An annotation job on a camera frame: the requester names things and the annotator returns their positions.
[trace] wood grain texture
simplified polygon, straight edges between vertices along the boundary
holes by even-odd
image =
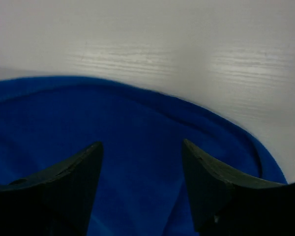
[[[86,74],[257,136],[295,181],[295,0],[2,0],[0,79]]]

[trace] white table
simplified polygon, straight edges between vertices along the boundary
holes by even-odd
[[[86,74],[180,96],[295,181],[295,0],[0,0],[0,80]]]

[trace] blue cloth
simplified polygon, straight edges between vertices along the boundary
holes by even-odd
[[[89,236],[197,235],[180,156],[185,138],[248,174],[286,182],[253,136],[178,98],[89,77],[0,82],[0,184],[103,142]]]

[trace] black plastic claw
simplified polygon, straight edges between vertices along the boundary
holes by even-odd
[[[295,235],[295,183],[247,175],[188,140],[182,162],[194,228],[202,236]]]
[[[0,235],[85,236],[103,146],[94,143],[47,169],[0,185]]]

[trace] blue fabric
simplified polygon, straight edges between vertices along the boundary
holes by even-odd
[[[181,164],[189,139],[253,176],[285,183],[253,136],[194,104],[89,77],[0,82],[0,184],[105,149],[89,236],[193,236]]]

